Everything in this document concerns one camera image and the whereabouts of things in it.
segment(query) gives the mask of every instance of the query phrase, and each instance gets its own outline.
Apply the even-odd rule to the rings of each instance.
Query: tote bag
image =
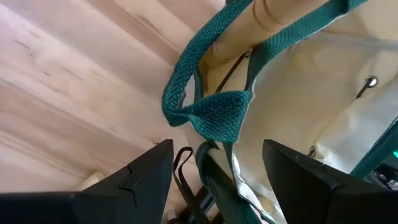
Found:
[[[264,166],[259,167],[262,161],[259,161],[261,156],[258,156],[258,153],[262,149],[262,140],[265,138],[280,141],[302,153],[315,150],[317,153],[315,158],[359,177],[366,175],[369,169],[380,163],[383,156],[385,157],[394,148],[392,140],[396,134],[394,121],[398,110],[393,103],[388,103],[393,101],[392,95],[395,91],[393,68],[388,75],[378,74],[382,78],[379,78],[380,83],[377,88],[366,92],[356,100],[355,94],[361,90],[369,74],[348,69],[350,63],[346,64],[348,71],[338,72],[339,75],[335,77],[325,71],[314,69],[324,60],[344,62],[347,53],[351,54],[349,58],[356,62],[358,68],[367,68],[367,70],[375,64],[373,61],[383,61],[383,57],[388,57],[391,62],[394,61],[395,56],[377,54],[381,50],[386,50],[386,54],[395,51],[393,41],[372,38],[352,39],[350,36],[324,33],[312,35],[362,2],[329,1],[275,36],[255,46],[248,62],[247,76],[238,78],[238,81],[231,80],[232,84],[241,85],[240,91],[234,89],[226,91],[228,88],[225,88],[221,93],[203,97],[201,76],[197,65],[205,50],[250,1],[235,0],[227,4],[199,31],[181,55],[164,91],[162,109],[172,126],[180,126],[189,121],[189,125],[196,131],[197,134],[187,131],[188,140],[192,147],[198,149],[196,160],[201,178],[213,195],[220,195],[223,186],[217,183],[217,176],[212,176],[209,169],[212,162],[208,157],[216,161],[225,174],[233,180],[236,195],[239,197],[234,200],[239,206],[227,210],[235,209],[235,213],[237,213],[236,210],[243,210],[245,212],[241,217],[247,220],[247,212],[251,205],[259,211],[263,219],[270,223],[274,223],[275,220],[284,221],[271,186],[267,182]],[[313,61],[315,58],[319,62],[315,63],[315,66],[304,66],[296,70],[295,63],[305,65],[304,62],[298,61],[301,58],[304,62]],[[322,69],[331,70],[330,68],[341,65],[337,61],[326,66],[329,67],[322,67]],[[195,94],[192,96],[193,103],[186,105],[189,94],[187,93],[184,97],[184,93],[192,87],[195,89]],[[332,93],[321,91],[333,87],[335,89]],[[377,111],[380,106],[385,109],[384,114]],[[308,108],[315,111],[323,109],[324,112],[318,113],[318,119],[302,116],[303,114],[311,115],[308,113],[311,110],[306,111]],[[378,119],[369,120],[375,114],[378,115]],[[354,126],[356,128],[350,129],[342,125],[347,121],[352,121],[350,118],[369,120],[364,124],[365,129],[374,130],[374,133],[372,131],[365,133],[370,137],[361,140],[364,133],[359,133],[358,130],[364,129],[363,126],[357,125]],[[382,125],[374,128],[374,122],[379,123],[382,120]],[[350,136],[347,139],[351,141],[345,141],[345,136]],[[352,150],[359,142],[364,142],[360,150]],[[347,155],[341,152],[347,151],[352,152],[349,155],[351,159],[344,161]],[[225,200],[226,197],[232,197],[231,194],[224,196],[217,199],[220,210],[223,206],[227,207],[226,204],[232,204],[231,201]]]

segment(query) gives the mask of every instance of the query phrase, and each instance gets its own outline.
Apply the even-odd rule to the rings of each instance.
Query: black strap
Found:
[[[178,177],[175,175],[175,170],[180,163],[181,156],[184,152],[190,152],[189,156],[181,163],[180,167],[178,168]],[[188,208],[191,210],[195,219],[197,220],[198,224],[210,224],[209,219],[207,218],[206,214],[201,210],[200,206],[195,201],[195,196],[192,193],[191,188],[189,187],[185,177],[182,173],[182,166],[189,160],[189,158],[193,155],[193,149],[191,147],[183,147],[178,154],[175,156],[174,164],[173,164],[173,176],[175,182],[177,183],[178,189],[182,194],[182,197],[186,201]]]
[[[215,93],[219,93],[225,86],[226,82],[231,78],[232,74],[235,72],[236,68],[239,66],[239,64],[243,61],[243,59],[248,55],[248,52],[243,53],[238,60],[234,63],[234,65],[231,67],[231,69],[228,71],[224,79],[221,81],[220,85],[216,89]]]

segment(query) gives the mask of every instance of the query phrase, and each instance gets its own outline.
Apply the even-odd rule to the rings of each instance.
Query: wooden panel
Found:
[[[220,9],[224,1],[159,0],[192,30],[198,32]]]
[[[83,52],[126,83],[160,99],[172,66],[88,3],[81,0],[0,0],[0,3]]]
[[[143,23],[146,29],[164,39],[181,53],[195,34],[186,24],[156,0],[115,0]]]
[[[160,97],[195,18],[156,0],[0,4],[0,192],[71,190],[164,139],[187,145]],[[184,173],[196,192],[193,159]],[[166,210],[184,206],[172,182]]]
[[[166,62],[171,65],[176,63],[179,53],[170,46],[170,42],[163,37],[160,32],[157,32],[156,29],[154,29],[154,26],[145,19],[145,17],[135,17],[130,15],[113,0],[87,1],[101,11],[106,17],[111,19],[115,24],[124,29],[128,34],[162,57]],[[139,5],[138,9],[143,10],[144,7]],[[161,13],[161,11],[157,11],[156,9],[151,9],[151,11]]]

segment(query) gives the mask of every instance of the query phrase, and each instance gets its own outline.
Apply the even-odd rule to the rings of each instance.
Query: metal grommet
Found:
[[[359,93],[355,96],[355,99],[358,99],[359,97],[362,96],[362,94],[368,89],[368,88],[374,88],[379,84],[379,79],[378,77],[375,77],[374,75],[365,79],[365,86],[362,87],[362,89],[359,91]]]
[[[251,50],[248,50],[247,52],[244,53],[245,58],[249,58],[251,55]]]
[[[366,83],[368,84],[368,88],[373,88],[379,84],[379,79],[378,77],[371,76],[366,80]]]
[[[317,155],[317,148],[315,146],[311,146],[310,152],[308,153],[309,158],[314,158]]]

